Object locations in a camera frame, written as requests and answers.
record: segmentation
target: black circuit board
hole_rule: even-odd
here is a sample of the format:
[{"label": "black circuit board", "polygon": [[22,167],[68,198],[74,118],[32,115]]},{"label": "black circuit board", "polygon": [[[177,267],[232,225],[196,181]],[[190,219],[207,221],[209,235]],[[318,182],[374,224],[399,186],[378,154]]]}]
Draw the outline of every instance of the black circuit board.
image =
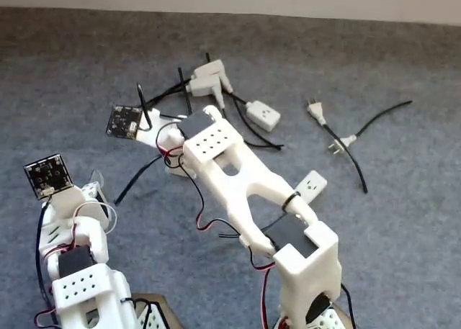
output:
[{"label": "black circuit board", "polygon": [[139,107],[114,106],[107,123],[106,133],[109,136],[134,140],[138,133],[142,113]]},{"label": "black circuit board", "polygon": [[43,199],[73,186],[60,154],[24,166],[30,186],[38,199]]}]

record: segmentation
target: electrical socket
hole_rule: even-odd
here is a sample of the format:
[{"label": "electrical socket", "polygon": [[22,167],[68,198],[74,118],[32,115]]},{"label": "electrical socket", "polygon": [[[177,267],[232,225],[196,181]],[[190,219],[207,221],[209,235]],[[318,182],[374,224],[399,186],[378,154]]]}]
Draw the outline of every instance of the electrical socket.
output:
[{"label": "electrical socket", "polygon": [[280,121],[280,113],[260,101],[246,104],[246,115],[267,132],[271,132]]},{"label": "electrical socket", "polygon": [[310,171],[309,174],[296,186],[296,191],[301,194],[304,201],[311,203],[325,189],[327,181],[317,171]]}]

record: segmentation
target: red wire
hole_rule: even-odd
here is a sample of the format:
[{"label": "red wire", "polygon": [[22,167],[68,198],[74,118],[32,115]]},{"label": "red wire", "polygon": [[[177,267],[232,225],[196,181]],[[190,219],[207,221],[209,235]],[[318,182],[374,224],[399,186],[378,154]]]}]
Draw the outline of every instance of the red wire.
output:
[{"label": "red wire", "polygon": [[41,315],[49,315],[50,313],[53,313],[55,312],[56,309],[53,308],[53,309],[48,309],[48,310],[44,310],[42,312],[39,312],[35,315],[34,317],[34,324],[37,328],[49,328],[49,327],[45,327],[44,325],[41,325],[40,322],[38,321],[38,318],[41,316]]}]

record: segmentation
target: power strip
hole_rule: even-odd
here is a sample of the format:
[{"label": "power strip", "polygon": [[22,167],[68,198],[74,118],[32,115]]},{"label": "power strip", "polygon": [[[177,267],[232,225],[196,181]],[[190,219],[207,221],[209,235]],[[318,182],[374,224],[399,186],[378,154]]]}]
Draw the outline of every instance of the power strip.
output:
[{"label": "power strip", "polygon": [[297,186],[304,201],[311,203],[325,189],[327,181],[317,171],[311,171]]},{"label": "power strip", "polygon": [[[151,303],[151,309],[152,312],[149,315],[149,318],[147,320],[147,329],[169,329],[168,323],[164,321],[163,314],[161,313],[161,310],[159,309],[159,305],[157,305],[155,302]],[[139,328],[144,328],[144,320],[146,319],[148,307],[146,306],[143,310],[143,312],[139,315],[138,317],[138,324]]]}]

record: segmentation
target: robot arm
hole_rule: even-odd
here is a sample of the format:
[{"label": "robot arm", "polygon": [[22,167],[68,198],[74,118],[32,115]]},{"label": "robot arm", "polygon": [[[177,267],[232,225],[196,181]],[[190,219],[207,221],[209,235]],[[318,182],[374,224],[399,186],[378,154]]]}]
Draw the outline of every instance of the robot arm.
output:
[{"label": "robot arm", "polygon": [[[341,289],[338,236],[271,172],[243,142],[241,135],[208,106],[177,125],[184,137],[184,166],[190,168],[218,198],[240,242],[253,252],[270,256],[282,277],[281,310],[292,329],[304,329],[334,300]],[[161,141],[178,146],[174,128]],[[238,174],[228,176],[231,163]],[[263,233],[254,223],[247,197],[258,194],[283,207],[289,215]]]}]

